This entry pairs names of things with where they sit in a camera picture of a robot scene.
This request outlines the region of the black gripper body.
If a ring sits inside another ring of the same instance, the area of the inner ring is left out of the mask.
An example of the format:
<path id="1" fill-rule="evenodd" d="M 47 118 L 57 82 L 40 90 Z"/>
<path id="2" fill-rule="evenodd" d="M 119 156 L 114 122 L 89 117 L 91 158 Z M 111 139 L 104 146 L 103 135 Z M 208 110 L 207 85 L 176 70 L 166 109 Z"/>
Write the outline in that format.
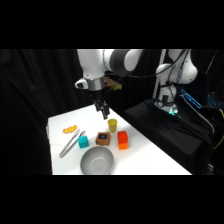
<path id="1" fill-rule="evenodd" d="M 95 105 L 104 105 L 105 104 L 105 93 L 103 90 L 92 91 L 91 98 Z"/>

